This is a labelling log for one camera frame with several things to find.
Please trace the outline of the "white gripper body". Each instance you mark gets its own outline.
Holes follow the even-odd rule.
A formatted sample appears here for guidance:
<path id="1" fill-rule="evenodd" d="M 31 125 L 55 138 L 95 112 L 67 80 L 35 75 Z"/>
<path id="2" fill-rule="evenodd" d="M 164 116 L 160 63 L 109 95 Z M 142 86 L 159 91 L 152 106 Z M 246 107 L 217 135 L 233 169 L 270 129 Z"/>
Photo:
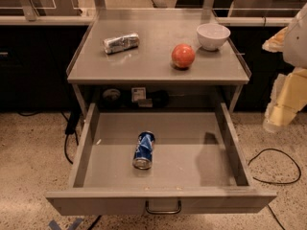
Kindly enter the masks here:
<path id="1" fill-rule="evenodd" d="M 278 132 L 307 105 L 307 70 L 296 68 L 291 74 L 279 74 L 275 80 L 264 118 L 264 129 Z"/>

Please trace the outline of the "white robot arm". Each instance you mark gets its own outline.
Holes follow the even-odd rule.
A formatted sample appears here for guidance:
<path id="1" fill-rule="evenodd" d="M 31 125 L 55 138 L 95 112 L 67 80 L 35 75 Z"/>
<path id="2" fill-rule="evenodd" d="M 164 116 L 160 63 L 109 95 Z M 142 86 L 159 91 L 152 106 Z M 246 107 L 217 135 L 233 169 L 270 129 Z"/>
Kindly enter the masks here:
<path id="1" fill-rule="evenodd" d="M 284 61 L 294 67 L 287 76 L 277 76 L 265 112 L 263 128 L 278 132 L 307 105 L 307 5 L 262 48 L 273 53 L 281 52 Z"/>

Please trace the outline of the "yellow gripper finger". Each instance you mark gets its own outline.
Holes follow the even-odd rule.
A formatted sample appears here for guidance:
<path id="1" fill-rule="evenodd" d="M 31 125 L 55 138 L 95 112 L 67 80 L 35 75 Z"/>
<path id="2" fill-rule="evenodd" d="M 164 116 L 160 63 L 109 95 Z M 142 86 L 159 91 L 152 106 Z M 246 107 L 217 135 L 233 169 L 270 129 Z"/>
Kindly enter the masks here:
<path id="1" fill-rule="evenodd" d="M 282 52 L 284 48 L 284 37 L 287 32 L 287 27 L 281 29 L 275 35 L 267 39 L 262 45 L 262 49 L 268 52 Z"/>

